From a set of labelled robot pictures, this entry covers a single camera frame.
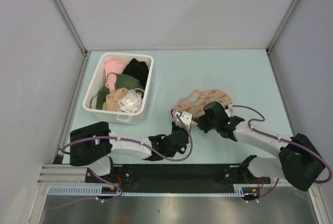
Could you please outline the floral mesh laundry bag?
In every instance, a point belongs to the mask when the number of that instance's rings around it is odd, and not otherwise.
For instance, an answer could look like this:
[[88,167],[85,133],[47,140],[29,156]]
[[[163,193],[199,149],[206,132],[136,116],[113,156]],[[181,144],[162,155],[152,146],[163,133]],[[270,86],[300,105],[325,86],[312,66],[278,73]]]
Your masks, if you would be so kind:
[[218,102],[223,107],[233,104],[231,97],[223,91],[217,89],[207,91],[194,90],[186,97],[178,100],[176,106],[171,110],[172,120],[175,122],[175,113],[177,111],[186,111],[193,116],[191,126],[197,126],[197,118],[204,115],[204,106],[211,102]]

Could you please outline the white plastic bin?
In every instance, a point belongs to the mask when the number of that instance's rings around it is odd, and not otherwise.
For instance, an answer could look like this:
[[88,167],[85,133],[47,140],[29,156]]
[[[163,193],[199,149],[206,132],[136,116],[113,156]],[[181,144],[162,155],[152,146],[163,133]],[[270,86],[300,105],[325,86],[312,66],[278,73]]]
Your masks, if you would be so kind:
[[86,111],[92,113],[101,121],[126,123],[124,120],[126,117],[129,116],[129,114],[96,109],[96,100],[98,91],[102,88],[103,85],[105,85],[103,81],[103,74],[105,73],[104,64],[110,60],[131,61],[133,58],[137,59],[138,61],[144,61],[148,66],[149,73],[141,108],[137,113],[133,114],[132,119],[128,123],[132,125],[138,125],[143,122],[145,111],[147,108],[147,101],[150,92],[151,76],[154,64],[153,58],[149,55],[113,52],[102,54],[99,58],[98,64],[95,68],[94,74],[91,78],[90,84],[88,86],[82,103],[82,106]]

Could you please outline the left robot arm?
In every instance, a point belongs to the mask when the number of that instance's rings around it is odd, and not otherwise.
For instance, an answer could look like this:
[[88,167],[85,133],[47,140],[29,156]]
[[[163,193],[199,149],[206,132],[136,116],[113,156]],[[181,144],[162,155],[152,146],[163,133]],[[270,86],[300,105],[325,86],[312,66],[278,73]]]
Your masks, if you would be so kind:
[[134,156],[146,161],[183,161],[186,157],[175,159],[174,156],[184,154],[189,143],[187,130],[175,124],[169,135],[138,140],[111,134],[109,124],[102,121],[73,130],[62,152],[69,155],[71,166],[87,167],[103,182],[109,182],[115,176],[111,155]]

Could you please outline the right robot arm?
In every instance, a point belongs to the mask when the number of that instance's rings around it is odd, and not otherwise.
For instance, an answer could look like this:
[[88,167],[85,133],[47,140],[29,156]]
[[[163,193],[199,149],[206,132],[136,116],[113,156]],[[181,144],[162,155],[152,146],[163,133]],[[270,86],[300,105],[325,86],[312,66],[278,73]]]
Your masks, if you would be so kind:
[[328,170],[327,180],[332,179],[331,168],[306,135],[279,135],[252,126],[254,121],[232,116],[229,109],[218,102],[204,106],[203,115],[196,120],[198,128],[204,132],[215,130],[225,139],[246,143],[271,154],[270,158],[252,155],[243,161],[240,177],[246,183],[252,183],[258,177],[271,177],[307,191],[313,183],[321,182],[318,177],[324,170]]

